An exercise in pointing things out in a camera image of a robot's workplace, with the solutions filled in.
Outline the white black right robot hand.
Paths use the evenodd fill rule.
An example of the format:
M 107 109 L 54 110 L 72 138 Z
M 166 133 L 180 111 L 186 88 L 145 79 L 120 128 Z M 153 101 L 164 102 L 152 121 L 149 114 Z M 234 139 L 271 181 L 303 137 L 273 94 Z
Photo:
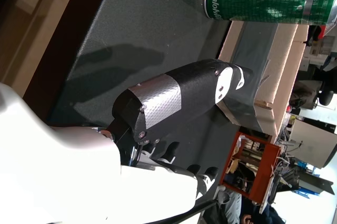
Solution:
M 149 223 L 191 210 L 217 169 L 173 165 L 159 140 L 244 88 L 248 69 L 206 59 L 139 83 L 100 127 L 51 127 L 1 84 L 1 223 Z

